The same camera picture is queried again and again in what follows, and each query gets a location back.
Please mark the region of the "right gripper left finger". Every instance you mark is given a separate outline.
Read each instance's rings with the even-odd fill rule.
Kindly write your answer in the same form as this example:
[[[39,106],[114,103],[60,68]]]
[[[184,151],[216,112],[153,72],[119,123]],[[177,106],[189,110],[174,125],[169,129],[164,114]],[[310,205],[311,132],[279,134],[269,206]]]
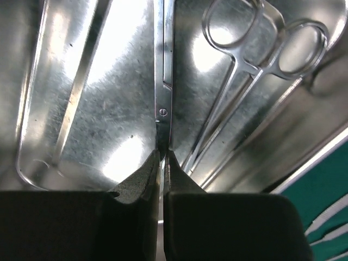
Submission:
[[[1,192],[1,260],[155,260],[159,152],[108,191]]]

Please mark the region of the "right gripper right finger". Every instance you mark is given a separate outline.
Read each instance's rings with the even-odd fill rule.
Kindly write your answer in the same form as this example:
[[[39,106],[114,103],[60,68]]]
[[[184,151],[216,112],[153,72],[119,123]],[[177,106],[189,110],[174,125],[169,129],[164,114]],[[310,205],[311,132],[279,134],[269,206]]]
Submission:
[[[172,151],[164,170],[167,260],[312,260],[295,206],[265,193],[208,193]]]

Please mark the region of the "dark green surgical cloth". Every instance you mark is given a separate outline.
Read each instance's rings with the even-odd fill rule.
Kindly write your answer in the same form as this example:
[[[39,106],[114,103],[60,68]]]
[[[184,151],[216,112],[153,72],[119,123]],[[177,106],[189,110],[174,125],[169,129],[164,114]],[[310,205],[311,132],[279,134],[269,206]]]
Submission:
[[[347,194],[347,142],[293,183],[281,195],[297,208],[304,230],[335,201]],[[347,207],[308,237],[310,243],[347,223]],[[312,247],[314,260],[328,260],[347,251],[347,233]]]

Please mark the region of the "steel instrument tray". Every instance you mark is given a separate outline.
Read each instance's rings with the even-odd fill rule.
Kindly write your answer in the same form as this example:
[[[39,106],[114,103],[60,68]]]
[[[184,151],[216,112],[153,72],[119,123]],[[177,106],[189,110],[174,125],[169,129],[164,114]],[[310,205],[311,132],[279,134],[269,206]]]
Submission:
[[[108,190],[157,148],[154,1],[1,1],[1,188]],[[212,1],[174,1],[171,142],[182,167],[232,59],[202,33]],[[252,1],[218,1],[212,38],[227,44],[251,25]],[[329,42],[308,75],[264,76],[186,172],[208,192],[286,188],[347,137],[347,1],[266,1],[287,26],[322,22]],[[244,57],[266,62],[280,21],[267,11]],[[318,50],[311,27],[298,31],[279,64],[295,71]],[[241,73],[223,98],[252,78]]]

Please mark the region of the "steel surgical scissors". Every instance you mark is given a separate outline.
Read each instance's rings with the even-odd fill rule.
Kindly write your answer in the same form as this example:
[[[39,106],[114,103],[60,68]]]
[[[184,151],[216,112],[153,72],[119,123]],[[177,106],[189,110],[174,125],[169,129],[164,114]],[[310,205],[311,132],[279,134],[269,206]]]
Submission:
[[[160,191],[164,188],[165,156],[171,142],[173,101],[174,1],[154,1],[154,109],[160,152]]]

